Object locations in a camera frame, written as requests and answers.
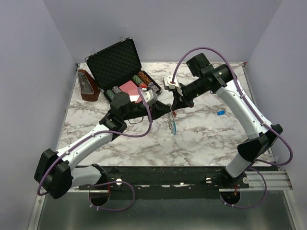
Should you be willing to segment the blue silver carabiner keyring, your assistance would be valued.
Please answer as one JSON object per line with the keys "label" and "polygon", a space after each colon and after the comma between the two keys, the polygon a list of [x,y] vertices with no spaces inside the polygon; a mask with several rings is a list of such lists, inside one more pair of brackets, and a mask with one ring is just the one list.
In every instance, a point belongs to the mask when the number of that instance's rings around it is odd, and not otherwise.
{"label": "blue silver carabiner keyring", "polygon": [[172,116],[172,111],[166,115],[168,121],[168,127],[172,135],[176,135],[177,127],[175,123],[175,117]]}

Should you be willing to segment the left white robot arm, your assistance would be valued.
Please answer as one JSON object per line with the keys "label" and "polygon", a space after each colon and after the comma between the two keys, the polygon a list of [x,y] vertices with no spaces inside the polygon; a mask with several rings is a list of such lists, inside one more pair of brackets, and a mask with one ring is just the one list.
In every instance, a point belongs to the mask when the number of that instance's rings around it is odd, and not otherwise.
{"label": "left white robot arm", "polygon": [[89,133],[59,150],[45,150],[39,160],[34,179],[39,183],[37,194],[50,194],[58,199],[71,188],[92,185],[102,189],[106,185],[106,173],[99,166],[78,167],[78,164],[98,148],[119,136],[124,136],[126,121],[148,117],[149,122],[169,113],[171,108],[157,100],[153,91],[141,92],[142,99],[134,103],[125,92],[117,93],[106,116]]}

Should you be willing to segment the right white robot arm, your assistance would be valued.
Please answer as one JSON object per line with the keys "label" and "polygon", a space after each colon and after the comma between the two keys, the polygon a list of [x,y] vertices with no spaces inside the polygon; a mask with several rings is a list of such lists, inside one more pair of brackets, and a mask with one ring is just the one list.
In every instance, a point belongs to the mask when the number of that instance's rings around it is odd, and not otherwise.
{"label": "right white robot arm", "polygon": [[237,155],[225,167],[221,175],[223,186],[230,188],[261,154],[277,140],[283,129],[273,125],[253,104],[238,81],[234,81],[226,64],[213,67],[206,56],[200,53],[187,62],[188,68],[197,80],[184,85],[171,76],[164,78],[164,88],[173,93],[172,110],[193,107],[193,100],[211,91],[230,108],[243,127],[247,140],[237,147]]}

